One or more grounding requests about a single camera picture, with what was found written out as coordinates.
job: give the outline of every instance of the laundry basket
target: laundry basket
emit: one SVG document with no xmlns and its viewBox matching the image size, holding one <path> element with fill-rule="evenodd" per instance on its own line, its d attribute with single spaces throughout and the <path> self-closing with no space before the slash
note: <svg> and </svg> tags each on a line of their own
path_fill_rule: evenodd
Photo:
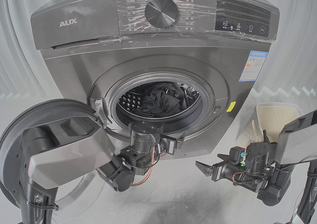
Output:
<svg viewBox="0 0 317 224">
<path fill-rule="evenodd" d="M 254 114 L 237 137 L 236 146 L 247 148 L 253 142 L 263 141 L 263 130 L 266 130 L 270 142 L 277 142 L 283 127 L 300 116 L 302 112 L 295 104 L 258 103 L 254 108 Z"/>
</svg>

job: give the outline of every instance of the qr code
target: qr code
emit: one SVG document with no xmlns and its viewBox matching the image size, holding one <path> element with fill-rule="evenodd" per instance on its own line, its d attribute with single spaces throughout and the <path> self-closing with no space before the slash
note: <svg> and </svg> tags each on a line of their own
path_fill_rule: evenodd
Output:
<svg viewBox="0 0 317 224">
<path fill-rule="evenodd" d="M 264 62 L 264 59 L 257 59 L 254 67 L 261 67 Z"/>
</svg>

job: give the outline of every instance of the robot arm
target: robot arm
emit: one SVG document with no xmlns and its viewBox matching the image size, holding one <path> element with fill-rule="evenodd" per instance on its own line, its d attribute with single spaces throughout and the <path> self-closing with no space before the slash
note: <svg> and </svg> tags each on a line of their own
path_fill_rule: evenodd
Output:
<svg viewBox="0 0 317 224">
<path fill-rule="evenodd" d="M 153 147 L 157 160 L 159 152 L 174 154 L 184 140 L 184 134 L 179 139 L 163 135 L 163 126 L 154 123 L 134 122 L 130 131 L 130 146 L 118 156 L 103 127 L 89 118 L 72 117 L 23 131 L 22 223 L 50 223 L 53 210 L 58 210 L 58 187 L 94 169 L 114 190 L 127 190 L 136 174 L 149 170 Z"/>
<path fill-rule="evenodd" d="M 209 166 L 196 161 L 196 166 L 212 181 L 225 178 L 257 193 L 264 204 L 275 206 L 291 183 L 295 165 L 310 162 L 303 198 L 289 222 L 309 224 L 317 202 L 316 135 L 317 110 L 285 125 L 277 144 L 270 143 L 264 131 L 264 142 L 251 143 L 246 149 L 233 147 L 229 155 L 217 155 L 222 162 Z"/>
</svg>

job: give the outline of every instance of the washing machine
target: washing machine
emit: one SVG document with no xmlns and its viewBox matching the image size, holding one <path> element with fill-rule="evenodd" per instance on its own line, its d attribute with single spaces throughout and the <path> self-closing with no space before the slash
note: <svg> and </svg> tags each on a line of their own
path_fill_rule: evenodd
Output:
<svg viewBox="0 0 317 224">
<path fill-rule="evenodd" d="M 265 0 L 51 0 L 31 16 L 35 46 L 62 96 L 93 107 L 113 141 L 129 142 L 136 120 L 185 133 L 174 159 L 212 152 L 278 23 L 278 8 Z M 166 85 L 182 90 L 176 112 L 142 110 L 150 88 L 170 95 Z"/>
</svg>

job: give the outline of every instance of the aux logo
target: aux logo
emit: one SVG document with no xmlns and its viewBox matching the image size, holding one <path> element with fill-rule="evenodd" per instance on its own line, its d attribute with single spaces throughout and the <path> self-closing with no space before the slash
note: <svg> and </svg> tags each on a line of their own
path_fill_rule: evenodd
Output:
<svg viewBox="0 0 317 224">
<path fill-rule="evenodd" d="M 77 22 L 76 22 L 76 19 L 77 19 L 77 18 L 70 19 L 70 20 L 68 20 L 68 21 L 66 20 L 65 22 L 62 21 L 62 22 L 60 23 L 60 27 L 61 27 L 61 26 L 68 26 L 68 25 L 77 23 Z"/>
</svg>

